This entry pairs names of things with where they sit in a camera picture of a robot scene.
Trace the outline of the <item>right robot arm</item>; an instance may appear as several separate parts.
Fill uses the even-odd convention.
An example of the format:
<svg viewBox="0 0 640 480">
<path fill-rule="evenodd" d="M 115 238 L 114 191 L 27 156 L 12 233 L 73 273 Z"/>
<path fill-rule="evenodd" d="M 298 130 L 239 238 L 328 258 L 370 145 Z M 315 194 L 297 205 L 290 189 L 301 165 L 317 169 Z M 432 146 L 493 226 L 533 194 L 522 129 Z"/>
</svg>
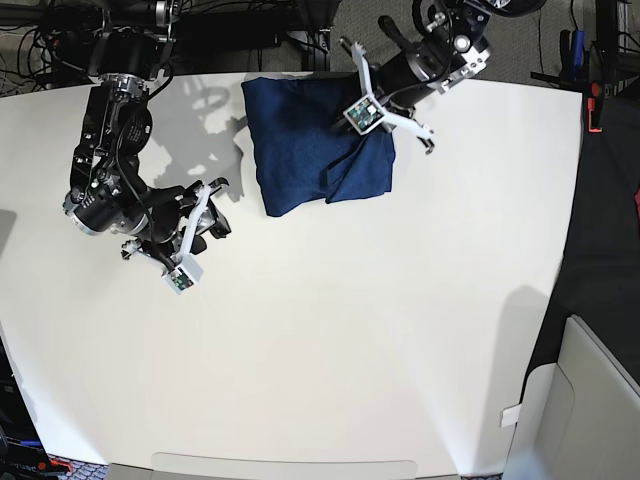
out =
<svg viewBox="0 0 640 480">
<path fill-rule="evenodd" d="M 95 236 L 127 236 L 121 256 L 136 254 L 176 267 L 206 250 L 205 234 L 224 238 L 231 228 L 212 196 L 228 182 L 219 177 L 188 187 L 149 186 L 139 175 L 139 154 L 153 119 L 150 88 L 159 72 L 173 73 L 179 1 L 108 1 L 88 64 L 89 91 L 81 136 L 73 152 L 63 210 L 76 227 Z"/>
</svg>

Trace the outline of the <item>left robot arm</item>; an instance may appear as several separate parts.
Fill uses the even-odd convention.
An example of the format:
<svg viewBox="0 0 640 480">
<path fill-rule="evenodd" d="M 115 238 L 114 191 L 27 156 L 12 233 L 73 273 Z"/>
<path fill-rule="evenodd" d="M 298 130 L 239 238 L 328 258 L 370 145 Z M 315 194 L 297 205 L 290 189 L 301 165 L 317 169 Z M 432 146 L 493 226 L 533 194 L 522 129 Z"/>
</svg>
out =
<svg viewBox="0 0 640 480">
<path fill-rule="evenodd" d="M 399 49 L 382 65 L 371 64 L 359 42 L 346 37 L 340 46 L 357 69 L 357 79 L 338 110 L 333 130 L 368 136 L 397 128 L 417 137 L 426 152 L 434 149 L 433 130 L 416 118 L 416 106 L 428 96 L 443 95 L 486 68 L 491 56 L 485 29 L 493 16 L 519 18 L 542 8 L 542 1 L 435 1 L 424 12 L 414 1 L 412 21 L 420 33 L 411 41 L 388 16 L 379 28 Z"/>
</svg>

